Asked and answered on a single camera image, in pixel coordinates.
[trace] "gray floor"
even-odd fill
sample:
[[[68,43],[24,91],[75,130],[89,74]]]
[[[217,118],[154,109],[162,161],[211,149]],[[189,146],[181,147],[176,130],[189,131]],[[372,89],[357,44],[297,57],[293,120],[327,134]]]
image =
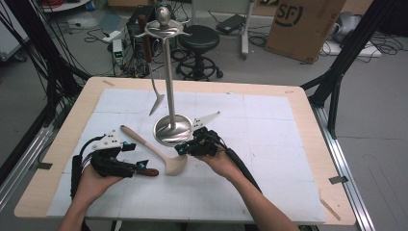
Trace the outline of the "gray floor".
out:
[[[92,14],[100,20],[105,11],[106,8]],[[122,19],[117,28],[125,22]],[[251,27],[270,23],[270,18],[255,17]],[[90,73],[110,70],[111,53],[106,50],[106,44],[85,43],[86,36],[86,32],[65,35],[73,55]],[[408,46],[407,38],[400,41]],[[240,45],[238,38],[221,37],[220,45],[207,54],[224,72],[223,78],[212,78],[212,81],[299,86],[324,73],[335,60],[335,57],[319,57],[314,64],[301,64],[254,45],[249,46],[250,54],[243,60],[239,56]],[[408,229],[407,61],[408,53],[401,51],[368,64],[355,62],[345,75],[341,89],[337,134],[376,230]],[[181,79],[175,73],[173,78]],[[45,105],[44,95],[30,61],[8,63],[0,68],[0,164]],[[13,215],[15,204],[33,174],[30,170],[0,213],[0,230],[55,230],[58,226],[57,219],[25,219]],[[110,224],[95,221],[91,227],[109,230]],[[320,226],[319,229],[358,230],[358,227]]]

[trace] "table surface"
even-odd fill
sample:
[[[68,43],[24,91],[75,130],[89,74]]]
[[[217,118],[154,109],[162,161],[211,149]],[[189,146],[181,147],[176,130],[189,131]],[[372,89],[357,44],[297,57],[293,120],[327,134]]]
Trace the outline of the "table surface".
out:
[[[166,89],[165,81],[159,80],[156,85],[158,90]],[[332,185],[328,180],[337,176],[338,173],[302,88],[188,81],[173,81],[173,87],[175,91],[235,92],[287,97],[319,190],[319,199],[327,218],[325,224],[353,225],[355,223],[356,219],[343,185]],[[151,90],[151,82],[150,80],[106,77],[93,77],[88,80],[43,159],[45,163],[51,163],[53,166],[49,170],[37,170],[14,210],[17,217],[46,218],[66,162],[72,155],[104,89]]]

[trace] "black strap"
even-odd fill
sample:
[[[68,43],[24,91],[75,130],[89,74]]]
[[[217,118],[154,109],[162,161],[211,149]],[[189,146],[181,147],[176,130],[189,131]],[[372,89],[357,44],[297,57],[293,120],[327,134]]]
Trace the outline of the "black strap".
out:
[[[258,184],[255,181],[255,178],[252,176],[251,172],[248,170],[248,168],[246,168],[246,165],[243,163],[243,161],[241,160],[241,158],[237,155],[237,153],[235,153],[234,150],[232,150],[231,148],[227,148],[225,150],[225,153],[231,158],[231,160],[235,163],[235,165],[240,169],[240,171],[242,172],[243,176],[245,176],[246,179],[248,179],[249,182],[251,182],[251,184],[260,192],[261,188],[259,188]]]
[[[87,148],[87,146],[93,142],[93,141],[100,141],[102,140],[102,137],[95,137],[89,141],[87,141],[84,146],[81,148],[81,151],[78,155],[74,156],[72,158],[72,170],[71,170],[71,199],[73,200],[75,197],[75,194],[78,190],[79,182],[81,181],[81,176],[82,176],[82,171],[84,170],[84,167],[82,166],[82,156]],[[81,225],[81,230],[82,231],[90,231],[88,228],[87,224],[85,223],[85,219],[82,221]]]

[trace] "black stool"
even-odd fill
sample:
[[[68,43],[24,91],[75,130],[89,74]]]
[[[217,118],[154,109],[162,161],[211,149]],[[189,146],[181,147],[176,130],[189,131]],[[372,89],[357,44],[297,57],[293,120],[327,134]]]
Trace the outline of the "black stool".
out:
[[[171,58],[179,62],[176,66],[176,73],[182,74],[184,76],[183,80],[187,78],[193,80],[206,79],[209,80],[209,77],[217,72],[217,78],[223,76],[222,71],[219,70],[216,64],[202,55],[209,50],[216,48],[219,44],[219,36],[216,31],[211,28],[192,25],[184,29],[185,33],[191,34],[190,37],[181,35],[178,37],[180,44],[186,48],[187,55],[183,59],[177,59],[175,54],[180,52],[180,50],[175,50],[171,52]]]

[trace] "metal rail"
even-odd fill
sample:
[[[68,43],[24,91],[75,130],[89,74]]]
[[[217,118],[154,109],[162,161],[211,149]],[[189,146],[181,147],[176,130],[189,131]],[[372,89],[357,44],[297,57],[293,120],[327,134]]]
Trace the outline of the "metal rail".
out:
[[[327,114],[323,108],[314,107],[312,105],[312,110],[315,113],[315,117],[319,124],[321,133],[324,136],[327,147],[330,151],[330,154],[333,159],[333,163],[336,166],[336,169],[339,173],[339,176],[345,176],[348,181],[343,183],[345,193],[348,196],[351,207],[354,211],[354,215],[357,218],[357,221],[360,225],[361,230],[363,231],[374,231],[374,225],[372,224],[369,211],[364,204],[363,198],[360,195],[357,185],[354,182],[354,178],[351,175],[351,170],[348,167],[347,161],[344,157],[343,151],[340,147],[339,142],[336,139],[333,139],[329,129],[327,128]]]
[[[63,105],[59,104],[56,108],[57,115],[63,113]],[[33,138],[24,154],[21,156],[13,170],[10,172],[6,180],[0,186],[0,213],[3,211],[14,191],[17,189],[23,178],[27,175],[30,167],[35,163],[38,155],[43,151],[45,145],[53,135],[55,122],[58,117],[53,119],[48,126],[42,126]]]

